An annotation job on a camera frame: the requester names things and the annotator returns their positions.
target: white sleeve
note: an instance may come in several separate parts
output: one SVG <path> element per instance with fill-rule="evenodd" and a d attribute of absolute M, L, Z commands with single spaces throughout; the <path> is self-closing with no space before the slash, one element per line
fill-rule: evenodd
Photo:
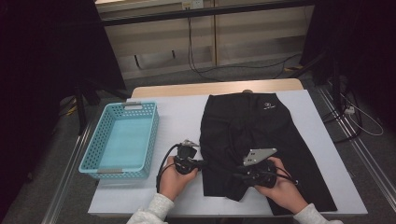
<path fill-rule="evenodd" d="M 139 209 L 134 215 L 129 219 L 127 224 L 137 224 L 137 223 L 164 223 L 166 215 L 169 210 L 171 210 L 175 204 L 165 196 L 156 193 L 148 209 Z"/>
<path fill-rule="evenodd" d="M 334 220 L 328 221 L 324 218 L 317 210 L 317 208 L 311 203 L 305 207 L 301 212 L 294 216 L 300 224 L 342 224 L 342 221 Z"/>

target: white table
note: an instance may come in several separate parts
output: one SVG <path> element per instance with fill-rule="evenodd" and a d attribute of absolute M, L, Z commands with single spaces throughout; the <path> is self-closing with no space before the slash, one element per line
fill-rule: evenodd
<path fill-rule="evenodd" d="M 367 210 L 347 169 L 328 135 L 307 91 L 279 91 L 279 100 L 289 109 L 294 124 L 310 148 L 318 168 L 338 208 L 335 215 L 363 215 Z M 134 98 L 155 100 L 160 123 L 151 171 L 147 180 L 101 180 L 89 213 L 101 217 L 130 216 L 147 207 L 156 191 L 155 176 L 166 151 L 189 138 L 199 143 L 201 118 L 207 95 Z M 241 202 L 227 198 L 204 197 L 201 174 L 179 195 L 170 217 L 270 217 L 265 197 L 249 189 Z"/>

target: power strip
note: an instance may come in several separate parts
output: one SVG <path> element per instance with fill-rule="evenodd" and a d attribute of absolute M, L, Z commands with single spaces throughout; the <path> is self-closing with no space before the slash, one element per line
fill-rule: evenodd
<path fill-rule="evenodd" d="M 350 105 L 346 108 L 345 114 L 355 114 L 355 107 Z"/>
<path fill-rule="evenodd" d="M 190 10 L 204 8 L 204 0 L 190 0 L 181 2 L 181 9 Z"/>

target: person's left hand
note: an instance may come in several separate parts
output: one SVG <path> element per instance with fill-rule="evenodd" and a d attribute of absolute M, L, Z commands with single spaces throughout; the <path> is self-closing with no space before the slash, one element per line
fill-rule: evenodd
<path fill-rule="evenodd" d="M 160 193 L 172 201 L 175 200 L 177 195 L 183 191 L 187 184 L 192 181 L 198 173 L 198 169 L 195 168 L 191 173 L 182 175 L 176 170 L 174 163 L 174 157 L 168 157 L 164 168 L 169 167 L 163 171 L 160 183 Z"/>

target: hand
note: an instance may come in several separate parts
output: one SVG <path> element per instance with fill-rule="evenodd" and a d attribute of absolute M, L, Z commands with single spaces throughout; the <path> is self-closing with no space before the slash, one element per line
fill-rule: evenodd
<path fill-rule="evenodd" d="M 285 170 L 285 167 L 283 166 L 283 163 L 280 159 L 270 157 L 268 158 L 268 160 L 273 161 L 276 167 Z M 285 174 L 285 172 L 279 169 L 277 169 L 276 172 L 279 175 L 287 175 Z M 266 187 L 258 185 L 254 186 L 254 188 L 260 194 L 272 199 L 275 203 L 290 210 L 293 214 L 301 212 L 301 210 L 308 206 L 308 203 L 297 190 L 295 185 L 285 178 L 277 177 L 276 184 L 272 189 L 268 189 Z"/>
<path fill-rule="evenodd" d="M 168 199 L 174 201 L 178 194 L 180 194 L 187 184 L 192 181 L 198 173 L 198 169 L 195 168 L 191 173 L 181 175 L 174 165 L 174 157 L 168 157 L 166 161 L 166 168 L 163 171 L 160 183 L 160 193 Z"/>

